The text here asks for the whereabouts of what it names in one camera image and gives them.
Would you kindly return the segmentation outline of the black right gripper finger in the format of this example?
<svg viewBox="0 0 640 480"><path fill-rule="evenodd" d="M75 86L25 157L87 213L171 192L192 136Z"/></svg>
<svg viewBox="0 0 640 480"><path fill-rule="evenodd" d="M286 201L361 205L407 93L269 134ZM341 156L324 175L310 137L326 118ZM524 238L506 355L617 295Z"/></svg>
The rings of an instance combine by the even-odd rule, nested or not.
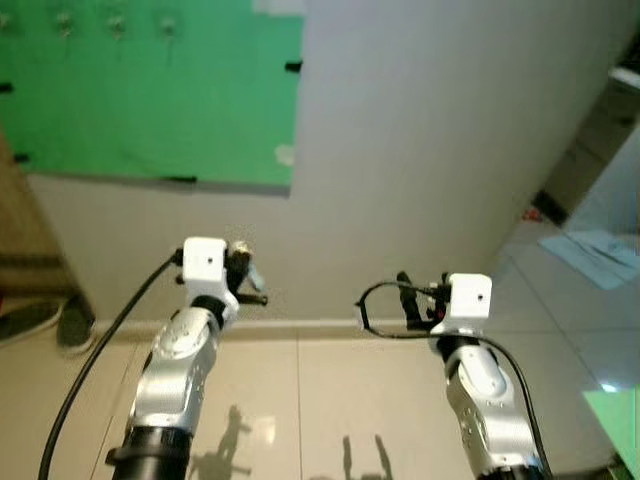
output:
<svg viewBox="0 0 640 480"><path fill-rule="evenodd" d="M404 312L404 321L406 321L407 329L421 328L421 311L419 303L417 303L417 291L410 288L412 280L406 271L398 271L396 274L398 283L402 283L399 287L399 305Z"/></svg>

